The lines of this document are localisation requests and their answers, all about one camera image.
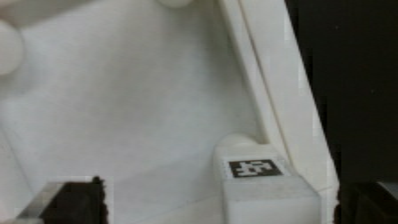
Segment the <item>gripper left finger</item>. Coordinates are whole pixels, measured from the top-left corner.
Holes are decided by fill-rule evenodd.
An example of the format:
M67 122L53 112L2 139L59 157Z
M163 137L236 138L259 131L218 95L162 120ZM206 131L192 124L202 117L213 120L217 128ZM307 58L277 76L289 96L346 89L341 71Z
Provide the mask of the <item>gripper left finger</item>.
M110 224L105 180L50 182L25 209L19 219L37 219L37 224Z

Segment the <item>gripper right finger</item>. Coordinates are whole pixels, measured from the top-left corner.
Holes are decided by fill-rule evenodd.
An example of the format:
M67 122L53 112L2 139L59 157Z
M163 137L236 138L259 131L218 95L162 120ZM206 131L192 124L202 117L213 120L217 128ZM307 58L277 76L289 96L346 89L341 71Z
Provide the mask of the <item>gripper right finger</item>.
M398 182L345 183L334 224L398 224Z

